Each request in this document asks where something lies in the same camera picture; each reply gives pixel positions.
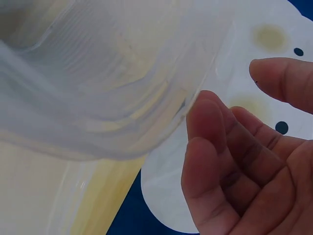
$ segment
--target black dot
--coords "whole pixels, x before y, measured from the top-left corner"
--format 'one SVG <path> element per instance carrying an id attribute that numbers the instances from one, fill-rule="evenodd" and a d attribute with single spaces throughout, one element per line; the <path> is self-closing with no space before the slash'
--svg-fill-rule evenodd
<path id="1" fill-rule="evenodd" d="M 303 56 L 303 55 L 304 55 L 303 50 L 300 49 L 300 48 L 295 48 L 293 51 L 294 51 L 294 53 L 295 53 L 297 56 Z"/>
<path id="2" fill-rule="evenodd" d="M 288 129 L 289 129 L 288 124 L 285 123 L 284 121 L 280 121 L 275 126 L 275 130 L 278 131 L 282 135 L 287 134 Z"/>

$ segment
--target white plastic sheet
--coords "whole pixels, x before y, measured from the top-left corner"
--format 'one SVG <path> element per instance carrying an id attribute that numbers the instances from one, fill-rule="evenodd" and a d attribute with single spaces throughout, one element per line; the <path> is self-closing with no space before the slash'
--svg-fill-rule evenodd
<path id="1" fill-rule="evenodd" d="M 216 92 L 228 106 L 247 108 L 272 128 L 286 122 L 289 136 L 311 139 L 313 117 L 262 93 L 250 78 L 248 66 L 253 59 L 267 57 L 313 61 L 313 22 L 284 0 L 243 0 L 237 13 L 216 58 L 216 69 L 202 89 Z M 266 50 L 254 41 L 254 31 L 264 26 L 283 35 L 281 48 Z M 304 56 L 297 56 L 294 48 L 302 49 Z M 186 145 L 184 122 L 146 159 L 141 187 L 149 209 L 160 222 L 176 231 L 197 233 L 180 186 Z"/>

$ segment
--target skin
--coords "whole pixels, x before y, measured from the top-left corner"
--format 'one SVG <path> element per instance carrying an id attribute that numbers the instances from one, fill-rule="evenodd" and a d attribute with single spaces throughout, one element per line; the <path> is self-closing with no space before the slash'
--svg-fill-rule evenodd
<path id="1" fill-rule="evenodd" d="M 257 86 L 313 114 L 313 63 L 254 60 Z M 282 136 L 202 91 L 187 117 L 181 186 L 201 235 L 312 235 L 313 141 Z"/>

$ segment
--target clear plastic container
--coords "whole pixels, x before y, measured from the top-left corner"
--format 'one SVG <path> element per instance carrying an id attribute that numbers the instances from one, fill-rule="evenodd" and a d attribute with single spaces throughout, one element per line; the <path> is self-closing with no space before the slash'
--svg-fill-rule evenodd
<path id="1" fill-rule="evenodd" d="M 0 43 L 0 139 L 72 160 L 130 159 L 166 139 L 214 69 L 235 6 L 39 2 Z"/>

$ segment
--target blue fabric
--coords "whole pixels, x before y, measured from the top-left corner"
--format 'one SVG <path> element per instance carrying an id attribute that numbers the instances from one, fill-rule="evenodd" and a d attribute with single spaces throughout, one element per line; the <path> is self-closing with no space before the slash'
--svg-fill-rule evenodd
<path id="1" fill-rule="evenodd" d="M 302 15 L 313 21 L 313 0 L 290 0 Z M 107 235 L 183 235 L 165 227 L 147 207 L 137 175 Z"/>

